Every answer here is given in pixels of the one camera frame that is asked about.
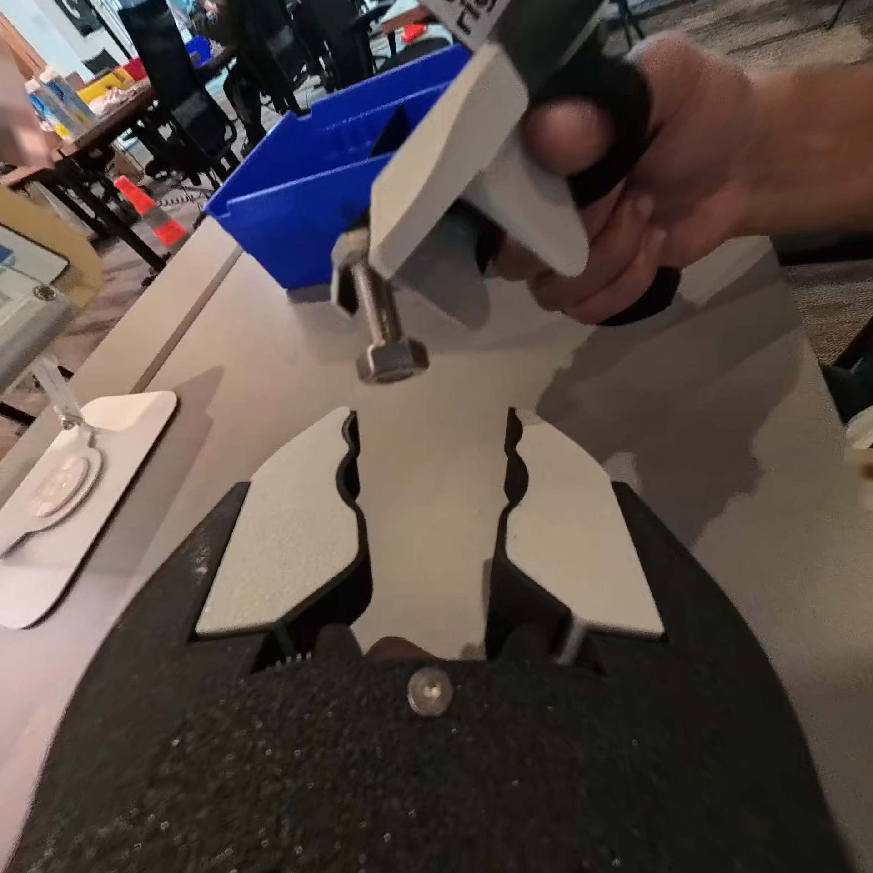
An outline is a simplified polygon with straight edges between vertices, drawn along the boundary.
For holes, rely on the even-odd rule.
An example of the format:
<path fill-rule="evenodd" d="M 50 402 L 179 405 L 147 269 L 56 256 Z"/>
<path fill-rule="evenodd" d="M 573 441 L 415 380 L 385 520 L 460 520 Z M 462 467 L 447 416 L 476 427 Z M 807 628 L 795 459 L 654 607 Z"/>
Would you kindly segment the black bin divider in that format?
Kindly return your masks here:
<path fill-rule="evenodd" d="M 377 135 L 371 147 L 368 159 L 394 154 L 407 140 L 410 134 L 409 117 L 403 105 L 395 107 L 388 117 L 385 127 Z"/>

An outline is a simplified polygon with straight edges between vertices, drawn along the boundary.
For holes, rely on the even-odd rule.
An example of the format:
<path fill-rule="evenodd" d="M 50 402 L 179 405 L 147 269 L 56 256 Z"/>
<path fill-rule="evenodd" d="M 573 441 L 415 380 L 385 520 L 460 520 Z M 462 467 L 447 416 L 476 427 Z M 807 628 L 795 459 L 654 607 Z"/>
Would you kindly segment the person's right hand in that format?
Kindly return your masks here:
<path fill-rule="evenodd" d="M 647 38 L 628 61 L 649 89 L 649 145 L 626 178 L 582 209 L 582 273 L 561 276 L 511 237 L 496 258 L 499 277 L 584 325 L 636 314 L 660 270 L 681 270 L 733 234 L 748 199 L 739 178 L 753 85 L 743 68 L 680 31 Z"/>

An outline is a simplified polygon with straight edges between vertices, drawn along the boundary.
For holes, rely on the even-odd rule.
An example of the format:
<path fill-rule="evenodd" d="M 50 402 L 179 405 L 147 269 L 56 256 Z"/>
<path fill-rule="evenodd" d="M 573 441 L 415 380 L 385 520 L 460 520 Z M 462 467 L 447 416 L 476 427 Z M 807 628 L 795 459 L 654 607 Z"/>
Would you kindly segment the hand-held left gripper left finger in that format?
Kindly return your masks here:
<path fill-rule="evenodd" d="M 333 409 L 278 448 L 251 477 L 242 508 L 195 625 L 198 637 L 227 637 L 295 619 L 346 583 L 341 617 L 353 623 L 372 597 L 366 522 L 358 505 L 357 416 Z"/>

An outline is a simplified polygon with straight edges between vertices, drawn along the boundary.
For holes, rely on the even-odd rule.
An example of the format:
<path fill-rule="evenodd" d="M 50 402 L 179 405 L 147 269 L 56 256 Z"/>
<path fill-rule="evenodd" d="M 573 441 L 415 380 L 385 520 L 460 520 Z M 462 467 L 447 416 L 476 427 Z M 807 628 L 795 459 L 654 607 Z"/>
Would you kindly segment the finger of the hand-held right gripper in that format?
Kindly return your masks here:
<path fill-rule="evenodd" d="M 496 157 L 528 97 L 502 45 L 472 55 L 373 182 L 367 260 L 382 278 L 397 274 Z"/>
<path fill-rule="evenodd" d="M 331 304 L 343 314 L 356 314 L 359 310 L 355 269 L 360 262 L 360 254 L 332 258 L 330 283 Z"/>

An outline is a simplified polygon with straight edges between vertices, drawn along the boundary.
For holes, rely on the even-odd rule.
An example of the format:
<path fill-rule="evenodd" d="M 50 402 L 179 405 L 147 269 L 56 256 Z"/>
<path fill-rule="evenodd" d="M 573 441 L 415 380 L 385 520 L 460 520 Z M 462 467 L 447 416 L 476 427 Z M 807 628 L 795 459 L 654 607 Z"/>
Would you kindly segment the long wooden office desk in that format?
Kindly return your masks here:
<path fill-rule="evenodd" d="M 78 215 L 83 215 L 82 209 L 90 204 L 82 199 L 81 192 L 93 195 L 93 185 L 98 186 L 97 198 L 103 205 L 118 201 L 120 196 L 106 175 L 115 156 L 113 142 L 136 124 L 155 99 L 155 89 L 148 79 L 125 91 L 112 90 L 98 99 L 103 112 L 98 114 L 96 124 L 71 140 L 60 138 L 30 112 L 47 145 L 50 165 L 38 167 L 15 161 L 11 170 L 2 172 L 2 186 L 22 191 L 30 183 L 41 183 Z"/>

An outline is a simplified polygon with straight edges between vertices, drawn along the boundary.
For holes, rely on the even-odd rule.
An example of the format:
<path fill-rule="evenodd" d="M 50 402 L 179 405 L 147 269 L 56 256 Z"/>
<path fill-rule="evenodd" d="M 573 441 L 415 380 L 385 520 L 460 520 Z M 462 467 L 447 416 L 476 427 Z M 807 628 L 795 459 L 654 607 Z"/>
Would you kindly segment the white labelled bottle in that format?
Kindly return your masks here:
<path fill-rule="evenodd" d="M 58 71 L 49 66 L 40 78 L 78 130 L 87 131 L 97 124 L 97 116 Z"/>
<path fill-rule="evenodd" d="M 31 78 L 25 82 L 25 89 L 43 128 L 51 130 L 59 137 L 60 141 L 67 140 L 70 136 L 68 126 L 59 114 L 55 100 L 50 96 L 44 84 Z"/>

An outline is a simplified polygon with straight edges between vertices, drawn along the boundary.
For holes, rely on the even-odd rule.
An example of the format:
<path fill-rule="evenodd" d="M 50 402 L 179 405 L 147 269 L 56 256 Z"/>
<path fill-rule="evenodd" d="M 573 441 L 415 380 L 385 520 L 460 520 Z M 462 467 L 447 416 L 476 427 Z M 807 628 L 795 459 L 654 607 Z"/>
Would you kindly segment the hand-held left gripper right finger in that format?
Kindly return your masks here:
<path fill-rule="evenodd" d="M 605 469 L 527 409 L 508 410 L 505 453 L 487 658 L 525 627 L 562 665 L 578 659 L 590 634 L 660 640 L 662 618 Z"/>

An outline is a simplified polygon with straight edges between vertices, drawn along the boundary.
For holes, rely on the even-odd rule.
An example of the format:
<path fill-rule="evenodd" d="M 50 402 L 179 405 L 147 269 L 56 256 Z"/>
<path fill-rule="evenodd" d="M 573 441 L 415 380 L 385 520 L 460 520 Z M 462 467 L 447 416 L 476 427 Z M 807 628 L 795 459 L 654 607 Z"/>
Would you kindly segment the printed instruction sheet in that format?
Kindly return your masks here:
<path fill-rule="evenodd" d="M 66 257 L 1 226 L 2 303 L 23 298 L 37 287 L 53 286 L 68 269 Z"/>

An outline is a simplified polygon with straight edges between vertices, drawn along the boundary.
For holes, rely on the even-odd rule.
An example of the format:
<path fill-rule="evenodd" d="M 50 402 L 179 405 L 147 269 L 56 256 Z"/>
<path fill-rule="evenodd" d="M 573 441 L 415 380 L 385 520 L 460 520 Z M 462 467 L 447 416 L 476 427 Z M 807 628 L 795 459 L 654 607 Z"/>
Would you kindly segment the steel hex bolt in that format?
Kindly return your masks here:
<path fill-rule="evenodd" d="M 356 361 L 361 382 L 388 385 L 419 376 L 430 367 L 424 344 L 404 333 L 388 282 L 364 260 L 348 268 L 366 317 L 371 343 Z"/>

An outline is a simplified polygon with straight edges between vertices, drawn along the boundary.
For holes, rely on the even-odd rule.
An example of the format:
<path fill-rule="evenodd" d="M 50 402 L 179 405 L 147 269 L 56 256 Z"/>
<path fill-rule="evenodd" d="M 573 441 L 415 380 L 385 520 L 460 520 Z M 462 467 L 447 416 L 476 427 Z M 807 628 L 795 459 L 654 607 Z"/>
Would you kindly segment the black office chair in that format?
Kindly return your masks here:
<path fill-rule="evenodd" d="M 142 123 L 145 144 L 163 169 L 216 190 L 239 165 L 236 128 L 208 93 L 164 1 L 123 2 L 119 17 L 154 91 L 156 109 Z"/>

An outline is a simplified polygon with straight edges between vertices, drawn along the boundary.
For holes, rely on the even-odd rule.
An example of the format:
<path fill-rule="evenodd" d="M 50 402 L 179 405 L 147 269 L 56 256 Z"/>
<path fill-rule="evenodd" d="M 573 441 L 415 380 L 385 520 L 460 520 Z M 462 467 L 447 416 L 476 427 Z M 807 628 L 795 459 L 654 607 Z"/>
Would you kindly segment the orange traffic cone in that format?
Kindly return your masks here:
<path fill-rule="evenodd" d="M 144 189 L 126 176 L 114 180 L 115 189 L 134 207 L 161 244 L 175 255 L 190 237 L 186 229 L 171 217 Z"/>

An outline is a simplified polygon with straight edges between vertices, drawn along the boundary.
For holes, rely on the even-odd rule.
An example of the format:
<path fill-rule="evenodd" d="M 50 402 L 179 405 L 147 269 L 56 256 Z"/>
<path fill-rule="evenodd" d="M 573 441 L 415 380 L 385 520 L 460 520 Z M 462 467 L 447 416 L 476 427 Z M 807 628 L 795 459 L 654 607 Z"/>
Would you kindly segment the white tablet stand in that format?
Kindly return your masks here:
<path fill-rule="evenodd" d="M 60 432 L 1 511 L 1 623 L 24 629 L 58 604 L 176 411 L 171 391 L 80 405 L 46 350 L 71 320 L 60 290 L 16 267 L 2 277 L 2 395 L 25 376 Z"/>

